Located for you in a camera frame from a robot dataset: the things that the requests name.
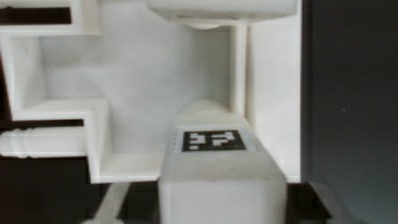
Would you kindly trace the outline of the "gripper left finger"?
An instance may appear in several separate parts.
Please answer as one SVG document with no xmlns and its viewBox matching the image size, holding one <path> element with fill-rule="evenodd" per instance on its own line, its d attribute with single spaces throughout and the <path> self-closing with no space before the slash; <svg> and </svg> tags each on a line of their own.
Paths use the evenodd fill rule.
<svg viewBox="0 0 398 224">
<path fill-rule="evenodd" d="M 124 224 L 123 220 L 117 218 L 117 215 L 124 203 L 128 189 L 128 183 L 114 183 L 110 185 L 94 218 L 87 219 L 82 224 Z"/>
</svg>

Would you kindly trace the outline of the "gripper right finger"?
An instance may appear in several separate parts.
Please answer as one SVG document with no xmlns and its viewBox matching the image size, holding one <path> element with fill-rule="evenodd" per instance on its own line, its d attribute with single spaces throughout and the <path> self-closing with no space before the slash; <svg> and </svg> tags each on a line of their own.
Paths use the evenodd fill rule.
<svg viewBox="0 0 398 224">
<path fill-rule="evenodd" d="M 347 205 L 343 203 L 343 199 L 339 198 L 331 186 L 320 182 L 311 182 L 309 185 L 315 189 L 320 201 L 331 214 L 327 224 L 368 224 L 354 217 Z"/>
</svg>

